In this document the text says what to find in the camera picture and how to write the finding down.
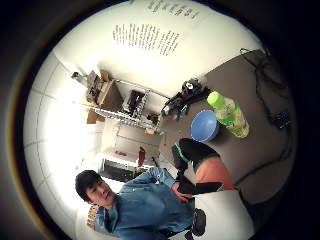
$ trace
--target black device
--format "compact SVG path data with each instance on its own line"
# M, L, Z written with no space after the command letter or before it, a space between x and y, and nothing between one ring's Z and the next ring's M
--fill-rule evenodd
M138 104L142 101L144 94L135 90L130 92L130 95L126 97L122 104L123 112L133 115L134 110L138 106Z
M289 111L287 109L282 110L281 112L277 113L273 118L272 122L276 125L279 129L284 128L285 126L291 123Z
M179 121L180 115L189 110L189 105L208 97L211 90L203 87L198 79L192 78L185 81L181 87L182 91L170 98L161 110L162 116L173 115L176 121Z

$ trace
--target blue denim shirt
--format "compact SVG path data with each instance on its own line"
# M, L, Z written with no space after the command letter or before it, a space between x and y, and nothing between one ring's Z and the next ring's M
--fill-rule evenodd
M182 203L173 182L165 169L150 168L123 185L111 209L99 207L96 224L122 240L160 240L166 239L161 229L184 230L192 223L194 199Z

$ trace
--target black cable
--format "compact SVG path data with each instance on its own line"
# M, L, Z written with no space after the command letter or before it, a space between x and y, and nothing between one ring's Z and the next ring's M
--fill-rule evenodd
M259 170L261 170L265 167L271 166L271 165L278 163L278 162L282 162L291 155L291 153L292 153L292 137L291 137L291 127L290 126L286 127L286 133L287 133L286 134L287 135L286 144L285 144L285 147L282 149L279 157L274 160L263 163L262 165L259 165L259 166L255 167L254 169L250 170L248 173L246 173L239 180L236 181L236 183L235 183L236 186L238 186L241 182L243 182L250 175L257 173Z
M276 66L272 63L273 59L269 53L269 51L267 49L265 50L265 58L260 58L256 55L256 57L260 58L260 60L258 61L258 63L253 62L252 60L250 60L249 58L247 58L244 54L243 51L249 52L248 49L245 48L241 48L240 49L240 54L241 56L244 58L244 60L249 63L251 66L254 67L254 74L255 74L255 79L256 79L256 95L257 98L260 100L262 107L264 108L264 111L266 113L266 117L268 119L268 121L274 125L274 118L273 118L273 114L271 113L270 109L268 108L264 98L262 97L261 93L260 93L260 82L264 81L266 82L269 87L272 88L272 90L280 97L285 98L285 99L289 99L288 96L283 95L280 91L283 91L285 89L287 89L287 84L285 82L285 79L282 75L282 72L280 71L280 69L275 69ZM275 80L272 79L272 77L270 77L267 73L266 73L266 68L267 67L273 67L273 69L277 70L277 72L282 75L280 77L281 82L277 82ZM268 161L262 165L259 165L257 167L255 167L254 169L252 169L251 171L249 171L248 173L246 173L244 176L242 176L238 181L236 181L235 185L239 185L241 182L243 182L247 177L249 177L250 175L255 174L256 172L258 172L259 170L268 167L272 164L284 161L285 159L287 159L291 153L292 153L292 132L291 132L291 127L290 126L286 126L286 143L284 148L282 149L280 155L278 158L272 160L272 161Z

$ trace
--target plastic bottle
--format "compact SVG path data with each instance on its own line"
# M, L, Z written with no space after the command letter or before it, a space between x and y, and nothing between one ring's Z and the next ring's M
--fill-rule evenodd
M214 108L217 120L231 133L239 138L248 136L249 124L236 101L213 91L209 94L207 102Z

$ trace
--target desk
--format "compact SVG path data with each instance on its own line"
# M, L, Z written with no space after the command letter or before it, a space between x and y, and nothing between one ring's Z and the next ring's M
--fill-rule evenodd
M257 62L264 57L264 53L257 50L248 52L245 56ZM280 79L280 74L274 69L270 68L267 72L274 80ZM250 125L250 133L244 139L236 138L221 126L216 138L206 143L221 155L235 183L250 170L278 158L286 143L286 132L268 122L264 109L256 96L254 68L245 62L241 55L213 69L207 73L206 77L208 79L206 85L211 90L216 90L239 103ZM297 145L297 120L290 90L284 90L284 93L289 95L289 100L279 97L265 83L261 83L261 92L272 113L275 114L283 109L289 110L293 143L289 158L259 170L239 184L245 198L251 203L265 201L281 189L292 169ZM170 120L170 117L162 119L161 130L164 135L159 151L172 164L171 146L180 138L191 138L191 121L203 109L212 108L205 101L200 101L192 104L188 114L178 122Z

